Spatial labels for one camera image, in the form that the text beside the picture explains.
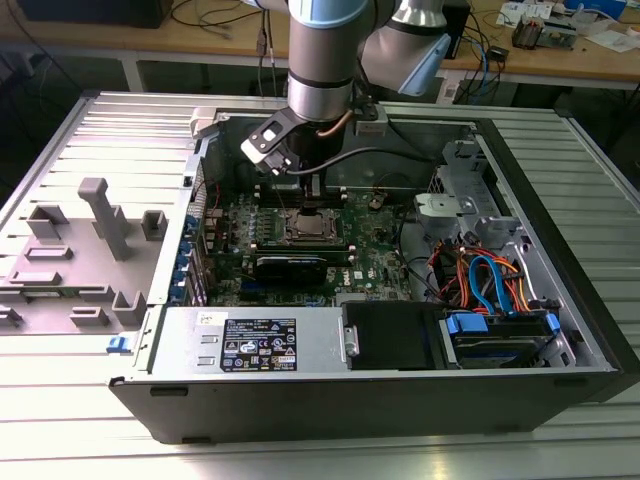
side panel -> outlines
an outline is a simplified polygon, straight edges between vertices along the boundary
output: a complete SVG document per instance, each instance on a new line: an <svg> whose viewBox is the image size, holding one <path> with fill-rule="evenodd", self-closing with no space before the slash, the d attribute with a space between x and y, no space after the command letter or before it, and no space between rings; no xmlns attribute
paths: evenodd
<svg viewBox="0 0 640 480"><path fill-rule="evenodd" d="M109 388L163 443L232 443L530 431L608 375Z"/></svg>
<svg viewBox="0 0 640 480"><path fill-rule="evenodd" d="M478 127L500 169L500 172L497 172L498 177L503 177L500 180L505 180L504 184L509 185L524 216L533 227L548 255L550 264L558 273L607 360L614 368L623 373L609 385L606 391L592 399L594 401L609 400L640 380L640 360L607 310L494 123L481 120L478 122Z"/></svg>

blue clip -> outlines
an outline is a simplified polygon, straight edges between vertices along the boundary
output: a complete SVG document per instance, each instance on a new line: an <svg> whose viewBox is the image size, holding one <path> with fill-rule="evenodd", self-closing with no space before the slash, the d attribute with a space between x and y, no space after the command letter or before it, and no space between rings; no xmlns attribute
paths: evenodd
<svg viewBox="0 0 640 480"><path fill-rule="evenodd" d="M189 259L184 255L178 255L176 257L176 265L178 265L179 267L186 267L187 265L189 265Z"/></svg>
<svg viewBox="0 0 640 480"><path fill-rule="evenodd" d="M183 272L182 270L176 270L171 275L171 280L173 280L174 282L181 282L186 277L187 277L187 274L185 272Z"/></svg>
<svg viewBox="0 0 640 480"><path fill-rule="evenodd" d="M191 244L183 240L182 242L180 242L180 245L178 246L178 251L184 254L191 252Z"/></svg>
<svg viewBox="0 0 640 480"><path fill-rule="evenodd" d="M107 353L130 353L129 339L126 337L112 337L109 340L109 346L107 347Z"/></svg>
<svg viewBox="0 0 640 480"><path fill-rule="evenodd" d="M485 318L479 313L454 313L447 318L447 329L449 335L456 333L486 333L489 326Z"/></svg>
<svg viewBox="0 0 640 480"><path fill-rule="evenodd" d="M502 285L502 273L500 272L500 267L491 260L489 257L481 255L479 257L474 258L469 265L469 286L471 287L471 293L473 296L478 299L480 303L482 303L491 315L495 314L495 308L489 300L484 298L478 290L477 279L476 279L476 267L481 261L485 261L489 264L489 268L491 268L491 272L495 278L496 284L496 293L498 294L498 301L500 302L500 308L503 312L505 312L509 316L515 315L513 311L513 307L511 306L511 300L509 300L509 296L504 291L504 286Z"/></svg>
<svg viewBox="0 0 640 480"><path fill-rule="evenodd" d="M560 322L554 313L547 313L547 323L554 334L560 333Z"/></svg>
<svg viewBox="0 0 640 480"><path fill-rule="evenodd" d="M184 219L184 230L186 232L192 232L194 230L198 229L198 225L200 225L200 222L193 216L193 215L187 215Z"/></svg>
<svg viewBox="0 0 640 480"><path fill-rule="evenodd" d="M181 298L184 296L184 287L173 285L169 287L169 295L171 297Z"/></svg>

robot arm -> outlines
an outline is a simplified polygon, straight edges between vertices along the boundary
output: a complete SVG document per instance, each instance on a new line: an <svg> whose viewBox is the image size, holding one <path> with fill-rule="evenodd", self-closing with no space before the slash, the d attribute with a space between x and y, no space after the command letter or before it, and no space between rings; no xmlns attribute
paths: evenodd
<svg viewBox="0 0 640 480"><path fill-rule="evenodd" d="M443 0L245 2L291 15L288 107L242 144L263 172L286 171L296 159L314 166L340 151L344 128L327 138L318 131L331 129L351 109L359 56L371 83L420 95L450 42Z"/></svg>

wooden desk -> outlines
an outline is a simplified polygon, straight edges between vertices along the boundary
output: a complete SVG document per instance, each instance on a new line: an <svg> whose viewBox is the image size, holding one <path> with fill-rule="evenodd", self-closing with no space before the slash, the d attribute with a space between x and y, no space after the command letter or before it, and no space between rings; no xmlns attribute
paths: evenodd
<svg viewBox="0 0 640 480"><path fill-rule="evenodd" d="M9 0L27 30L50 51L57 55L116 58L123 64L130 89L144 90L144 83L137 68L141 60L188 62L204 64L255 65L256 35L260 15L254 15L231 24L230 40L200 28L180 25L167 18L156 30L122 26L80 25L49 22L28 22ZM481 30L494 37L497 44L510 50L502 79L507 82L549 85L570 85L594 88L633 89L640 82L640 49L615 53L604 47L579 38L573 51L556 49L520 50L511 46L512 29L495 28L497 10L502 0L475 2ZM226 0L199 0L200 11L233 5ZM241 5L230 12L216 13L210 18L222 21L254 11ZM178 11L179 18L196 22L195 11L185 6ZM286 67L288 56L289 24L285 15L274 13L273 33L278 66ZM624 22L640 24L640 12L627 9ZM624 30L627 25L617 28ZM9 16L7 6L0 7L0 42L5 51L37 52ZM443 92L461 80L473 76L478 60L471 51L471 44L463 42L456 59L445 60L439 76L445 77Z"/></svg>

slotted metal surface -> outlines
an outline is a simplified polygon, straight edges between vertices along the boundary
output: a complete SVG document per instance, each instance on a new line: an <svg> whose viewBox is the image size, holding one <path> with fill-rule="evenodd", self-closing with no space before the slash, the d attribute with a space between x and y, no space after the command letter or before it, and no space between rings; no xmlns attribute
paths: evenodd
<svg viewBox="0 0 640 480"><path fill-rule="evenodd" d="M546 130L539 125L539 138L527 122L497 126L614 319L631 324L625 333L640 347L637 192L572 120L549 121Z"/></svg>
<svg viewBox="0 0 640 480"><path fill-rule="evenodd" d="M162 182L178 178L179 172L172 168L181 164L181 154L176 152L190 148L188 121L193 108L238 102L204 96L102 95L80 108L79 118L91 119L91 123L83 121L69 127L71 132L64 145L52 153L57 156L56 168L61 162L72 161L59 159L60 153L75 147L175 150L172 154L178 156L176 160L165 152L164 160L147 158L145 154L110 162L110 185L114 190L123 189L123 200L130 200L125 204L135 218L136 211L143 211L137 203L141 197L128 189L164 189ZM640 265L639 256L633 255L639 238L638 214L616 185L619 180L615 174L608 170L605 173L599 164L602 160L588 150L586 143L580 147L584 140L578 139L569 122L544 110L394 104L389 111L407 116L495 119L627 339L640 353ZM110 122L110 117L117 120ZM76 165L88 166L92 162ZM123 170L119 162L127 163L128 168ZM60 178L57 174L61 171L43 172L46 185L74 187L75 183L64 182L75 182L84 174L72 171L75 176ZM145 186L141 188L132 176L145 173ZM32 191L41 188L34 186ZM582 207L583 202L589 208ZM6 222L3 235L7 228L20 235L28 234L20 219L10 225ZM104 386L112 373L121 373L124 364L132 361L131 357L107 356L104 349L108 340L109 336L103 335L0 337L2 478L112 478L114 474L181 479L437 480L640 476L640 386L606 404L572 408L527 434L162 445L151 439ZM357 405L350 405L345 399L344 408ZM473 399L469 399L469 408L473 408ZM437 414L426 409L416 412ZM280 415L283 422L287 421L286 412L280 412L269 399L265 399L265 415Z"/></svg>

